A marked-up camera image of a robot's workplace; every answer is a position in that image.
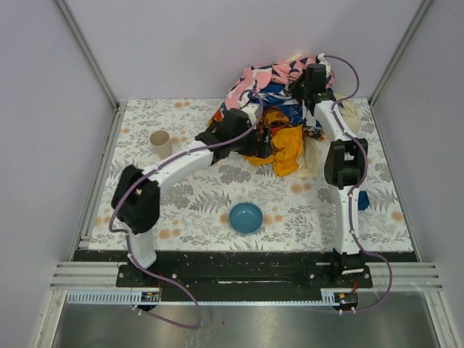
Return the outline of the yellow cloth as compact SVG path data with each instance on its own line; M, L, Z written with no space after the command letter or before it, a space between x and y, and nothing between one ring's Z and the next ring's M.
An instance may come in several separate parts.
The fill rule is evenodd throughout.
M292 174L299 169L298 159L302 154L303 130L301 125L294 126L290 119L277 107L265 109L259 125L259 132L270 135L270 150L263 158L245 156L254 166L269 165L278 177Z

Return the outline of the pink patterned cloth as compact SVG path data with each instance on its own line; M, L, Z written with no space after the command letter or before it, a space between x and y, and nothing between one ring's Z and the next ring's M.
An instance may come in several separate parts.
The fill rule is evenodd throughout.
M278 87L281 91L288 91L289 86L295 82L313 63L319 63L311 56L296 54L287 60L279 60L271 65L246 67L242 76L227 91L225 100L221 104L221 112L229 109L240 109L246 105L252 94L242 94L245 90L255 90L260 94L266 89Z

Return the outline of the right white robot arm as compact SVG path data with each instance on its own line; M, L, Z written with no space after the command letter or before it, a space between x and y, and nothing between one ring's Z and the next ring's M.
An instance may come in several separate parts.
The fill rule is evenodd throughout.
M324 281L339 287L371 287L370 271L359 242L358 202L360 185L367 174L368 142L349 129L339 111L339 102L326 88L326 66L308 65L291 85L291 92L320 123L330 141L323 168L333 192L336 235L330 269Z

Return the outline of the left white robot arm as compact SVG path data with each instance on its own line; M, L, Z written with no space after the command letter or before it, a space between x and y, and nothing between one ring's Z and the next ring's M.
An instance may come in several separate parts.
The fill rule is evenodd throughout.
M109 230L125 234L129 260L140 270L157 260L151 229L160 218L161 196L188 175L253 148L262 107L249 104L231 109L213 122L184 150L145 169L127 166L112 198Z

